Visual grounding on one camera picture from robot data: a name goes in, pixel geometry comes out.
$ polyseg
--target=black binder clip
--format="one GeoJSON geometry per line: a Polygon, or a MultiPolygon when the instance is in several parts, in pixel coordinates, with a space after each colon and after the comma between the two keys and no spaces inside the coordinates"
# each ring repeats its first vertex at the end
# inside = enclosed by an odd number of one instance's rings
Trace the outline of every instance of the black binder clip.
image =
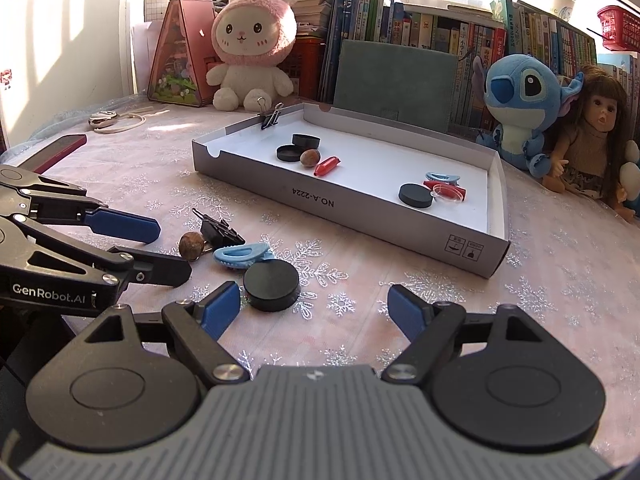
{"type": "Polygon", "coordinates": [[[200,233],[212,250],[215,251],[222,247],[244,245],[246,243],[244,238],[236,233],[225,219],[216,220],[205,213],[201,213],[196,208],[191,210],[194,215],[202,220],[200,233]]]}
{"type": "Polygon", "coordinates": [[[260,112],[260,117],[262,117],[262,125],[260,126],[260,129],[264,130],[269,126],[278,124],[278,118],[280,117],[280,113],[284,105],[282,103],[278,103],[272,111],[268,111],[264,105],[264,97],[258,97],[258,104],[260,105],[260,110],[262,110],[260,112]]]}

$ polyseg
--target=table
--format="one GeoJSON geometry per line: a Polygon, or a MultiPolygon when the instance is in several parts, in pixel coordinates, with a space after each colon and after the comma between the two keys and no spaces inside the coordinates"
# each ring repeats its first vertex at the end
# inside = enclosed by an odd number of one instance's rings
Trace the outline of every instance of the table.
{"type": "MultiPolygon", "coordinates": [[[[490,312],[516,303],[600,378],[607,407],[594,448],[615,465],[640,449],[640,231],[600,204],[544,189],[505,164],[511,249],[490,280],[254,196],[193,171],[191,139],[243,120],[242,112],[154,104],[159,113],[114,135],[88,133],[85,146],[47,171],[86,187],[111,207],[153,216],[162,226],[148,250],[177,254],[180,236],[199,229],[196,207],[224,218],[249,242],[271,244],[300,273],[302,294],[285,312],[242,304],[220,339],[251,373],[277,365],[370,364],[382,370],[407,340],[388,318],[386,291],[402,283],[427,301],[490,312]]],[[[84,124],[65,133],[85,131],[84,124]]],[[[33,153],[16,157],[19,164],[33,153]]],[[[102,248],[128,242],[60,228],[102,248]]],[[[203,258],[183,286],[132,284],[122,301],[135,312],[199,300],[241,274],[203,258]]],[[[80,330],[89,320],[71,319],[80,330]]],[[[162,351],[161,348],[150,348],[162,351]]]]}

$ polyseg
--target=brown wooden ball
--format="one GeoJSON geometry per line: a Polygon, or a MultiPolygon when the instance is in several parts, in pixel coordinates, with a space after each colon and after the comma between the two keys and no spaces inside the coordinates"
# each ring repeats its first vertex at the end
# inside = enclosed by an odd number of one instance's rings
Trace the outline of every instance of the brown wooden ball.
{"type": "Polygon", "coordinates": [[[300,155],[300,164],[305,168],[314,168],[320,162],[320,152],[318,150],[306,150],[300,155]]]}
{"type": "Polygon", "coordinates": [[[178,244],[178,252],[188,262],[194,262],[197,260],[202,251],[204,251],[204,238],[202,234],[195,231],[190,231],[182,235],[180,243],[178,244]]]}

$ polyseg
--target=white cardboard tray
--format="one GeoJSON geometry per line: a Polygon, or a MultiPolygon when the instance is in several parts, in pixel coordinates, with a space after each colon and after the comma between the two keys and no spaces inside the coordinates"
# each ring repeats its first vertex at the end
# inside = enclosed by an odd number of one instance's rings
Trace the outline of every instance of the white cardboard tray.
{"type": "Polygon", "coordinates": [[[497,152],[452,136],[317,105],[285,108],[260,129],[251,118],[194,139],[196,171],[389,243],[490,277],[509,248],[506,184],[497,152]],[[321,139],[322,159],[340,164],[318,178],[276,158],[293,134],[321,139]],[[427,209],[402,203],[402,184],[425,173],[456,174],[462,203],[434,199],[427,209]]]}

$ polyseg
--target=pink and white stuffed rabbit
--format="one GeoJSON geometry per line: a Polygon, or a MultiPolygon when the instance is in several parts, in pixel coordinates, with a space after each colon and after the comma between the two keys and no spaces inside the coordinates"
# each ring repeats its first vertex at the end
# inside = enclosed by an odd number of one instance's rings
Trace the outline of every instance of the pink and white stuffed rabbit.
{"type": "Polygon", "coordinates": [[[207,83],[220,85],[213,96],[217,110],[241,104],[250,112],[267,110],[278,95],[293,92],[289,76],[277,65],[289,55],[298,25],[291,5],[298,0],[229,0],[211,28],[213,48],[223,64],[207,72],[207,83]]]}

